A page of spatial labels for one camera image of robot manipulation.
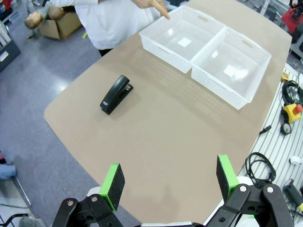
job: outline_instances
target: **red button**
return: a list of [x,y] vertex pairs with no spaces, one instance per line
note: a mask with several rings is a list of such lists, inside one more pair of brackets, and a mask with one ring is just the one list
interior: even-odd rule
[[302,111],[303,111],[303,107],[302,107],[300,104],[298,104],[298,105],[294,108],[293,113],[294,113],[295,115],[297,115],[297,114],[301,113]]

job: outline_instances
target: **white plastic basket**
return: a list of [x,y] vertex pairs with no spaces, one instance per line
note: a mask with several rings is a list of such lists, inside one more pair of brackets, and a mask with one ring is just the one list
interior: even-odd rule
[[170,13],[170,20],[162,17],[139,34],[144,49],[186,73],[193,57],[224,27],[200,11],[181,6]]
[[193,59],[191,77],[239,110],[252,101],[270,58],[254,41],[226,27]]

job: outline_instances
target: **mannequin head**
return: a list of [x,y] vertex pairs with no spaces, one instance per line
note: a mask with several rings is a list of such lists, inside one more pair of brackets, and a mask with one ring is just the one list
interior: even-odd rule
[[65,15],[63,8],[51,6],[48,10],[48,16],[51,20],[59,20]]
[[35,29],[36,27],[38,27],[41,21],[42,21],[41,13],[35,11],[28,16],[28,18],[24,21],[24,24],[29,29]]

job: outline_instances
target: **cardboard box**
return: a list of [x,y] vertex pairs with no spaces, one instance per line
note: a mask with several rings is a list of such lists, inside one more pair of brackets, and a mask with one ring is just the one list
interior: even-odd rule
[[0,49],[0,71],[10,64],[19,54],[19,48],[11,39],[11,41]]
[[81,22],[76,13],[67,13],[60,20],[46,20],[39,25],[42,35],[53,39],[68,39],[77,29]]

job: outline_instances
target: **black stapler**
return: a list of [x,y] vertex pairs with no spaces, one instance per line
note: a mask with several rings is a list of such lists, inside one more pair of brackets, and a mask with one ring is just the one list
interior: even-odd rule
[[101,109],[105,113],[111,114],[132,89],[133,86],[129,84],[129,79],[121,75],[102,100]]

